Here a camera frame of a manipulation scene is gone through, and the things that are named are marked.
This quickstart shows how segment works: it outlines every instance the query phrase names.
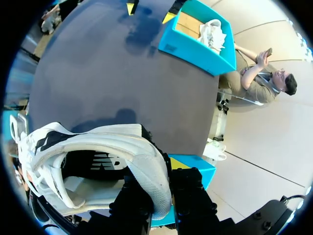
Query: white shoe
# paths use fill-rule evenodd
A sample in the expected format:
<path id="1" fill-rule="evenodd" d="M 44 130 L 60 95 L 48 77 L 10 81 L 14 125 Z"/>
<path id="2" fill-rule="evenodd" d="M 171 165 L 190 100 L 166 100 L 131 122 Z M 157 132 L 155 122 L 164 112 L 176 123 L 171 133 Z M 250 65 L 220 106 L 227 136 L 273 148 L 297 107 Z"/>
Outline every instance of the white shoe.
<path id="1" fill-rule="evenodd" d="M 67 215 L 107 209 L 128 166 L 154 203 L 153 219 L 162 219 L 171 207 L 167 168 L 143 130 L 140 124 L 124 124 L 73 133 L 50 123 L 19 142 L 23 176 L 31 176 L 32 183 L 26 182 L 38 197 Z"/>

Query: eyeglasses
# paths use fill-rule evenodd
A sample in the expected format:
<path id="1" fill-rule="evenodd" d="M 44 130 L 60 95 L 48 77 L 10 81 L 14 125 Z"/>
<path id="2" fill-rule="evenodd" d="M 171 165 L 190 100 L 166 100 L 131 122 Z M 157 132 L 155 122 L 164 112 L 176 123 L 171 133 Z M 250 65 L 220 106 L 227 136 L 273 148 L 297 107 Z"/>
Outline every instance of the eyeglasses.
<path id="1" fill-rule="evenodd" d="M 284 69 L 278 70 L 277 75 L 281 77 L 282 79 L 285 79 L 285 70 Z"/>

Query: cable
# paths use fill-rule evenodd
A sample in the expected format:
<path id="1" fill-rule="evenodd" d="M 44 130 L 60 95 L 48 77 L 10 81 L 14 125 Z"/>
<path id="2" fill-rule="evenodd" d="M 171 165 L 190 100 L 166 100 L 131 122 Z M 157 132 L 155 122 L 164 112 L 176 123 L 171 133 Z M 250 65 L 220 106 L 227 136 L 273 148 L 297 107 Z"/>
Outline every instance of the cable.
<path id="1" fill-rule="evenodd" d="M 294 198 L 302 198 L 303 200 L 306 199 L 306 196 L 303 196 L 303 195 L 294 195 L 294 196 L 291 196 L 291 197 L 288 197 L 286 199 L 284 199 L 282 201 L 282 203 L 284 203 L 285 205 L 289 202 L 289 200 L 291 199 L 294 199 Z"/>

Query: man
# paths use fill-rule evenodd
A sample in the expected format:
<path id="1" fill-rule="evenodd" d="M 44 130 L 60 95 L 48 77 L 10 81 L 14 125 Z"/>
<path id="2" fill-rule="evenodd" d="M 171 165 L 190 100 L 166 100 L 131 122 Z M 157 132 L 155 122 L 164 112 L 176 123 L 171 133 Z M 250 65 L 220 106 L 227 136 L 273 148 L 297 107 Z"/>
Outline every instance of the man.
<path id="1" fill-rule="evenodd" d="M 250 50 L 234 45 L 237 71 L 221 75 L 220 88 L 230 88 L 233 95 L 260 103 L 274 101 L 280 92 L 289 95 L 296 93 L 297 82 L 294 76 L 283 69 L 276 70 L 269 65 L 266 51 L 257 55 Z M 248 66 L 241 53 L 257 64 Z"/>

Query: table surface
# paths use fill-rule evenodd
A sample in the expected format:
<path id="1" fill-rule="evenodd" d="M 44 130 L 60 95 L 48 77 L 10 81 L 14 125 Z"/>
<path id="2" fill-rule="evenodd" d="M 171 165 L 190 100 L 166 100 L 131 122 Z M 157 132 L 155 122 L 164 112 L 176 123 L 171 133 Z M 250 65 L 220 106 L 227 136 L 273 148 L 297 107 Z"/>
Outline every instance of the table surface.
<path id="1" fill-rule="evenodd" d="M 58 121 L 72 132 L 140 123 L 159 148 L 201 155 L 218 77 L 157 46 L 173 4 L 86 0 L 58 27 L 38 64 L 29 101 L 31 131 Z"/>

